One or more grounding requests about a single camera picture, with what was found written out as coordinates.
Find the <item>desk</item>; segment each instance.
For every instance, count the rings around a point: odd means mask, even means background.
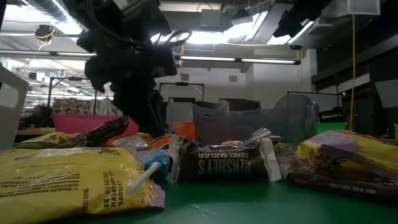
[[[285,184],[162,184],[164,211],[69,219],[73,223],[398,223],[398,208]]]
[[[17,135],[45,135],[53,133],[55,130],[46,130],[46,131],[28,131],[28,130],[18,130]]]

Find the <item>green table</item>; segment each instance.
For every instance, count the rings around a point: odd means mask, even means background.
[[[164,211],[124,212],[84,223],[398,223],[398,208],[283,182],[162,187],[166,191]]]

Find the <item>candy bar wrapper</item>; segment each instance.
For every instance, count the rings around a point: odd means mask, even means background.
[[[250,145],[200,148],[193,141],[173,136],[169,152],[173,163],[168,179],[177,182],[282,178],[272,141],[267,138]]]
[[[129,118],[123,116],[92,129],[85,134],[85,140],[88,142],[102,143],[107,139],[118,136],[127,130],[129,125]]]
[[[155,149],[168,149],[170,139],[171,136],[153,138],[149,134],[123,134],[107,140],[103,146],[123,147],[141,159]]]

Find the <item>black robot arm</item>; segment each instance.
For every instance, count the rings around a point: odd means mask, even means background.
[[[177,31],[163,44],[153,44],[153,35],[169,35],[168,22],[157,0],[130,1],[118,6],[113,0],[64,0],[70,14],[88,31],[77,44],[96,56],[86,62],[85,75],[93,88],[104,92],[111,83],[113,104],[130,116],[140,130],[154,136],[164,134],[159,114],[162,96],[155,78],[177,74],[172,47],[183,44],[192,34]],[[184,40],[171,38],[187,32]]]

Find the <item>ceiling duct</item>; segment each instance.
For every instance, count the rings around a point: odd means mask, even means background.
[[[49,17],[49,21],[64,34],[80,34],[83,26],[68,13],[62,0],[21,0],[34,11]]]
[[[353,0],[335,0],[322,11],[322,18],[326,20],[340,17],[380,16],[380,0],[361,0],[354,5]]]

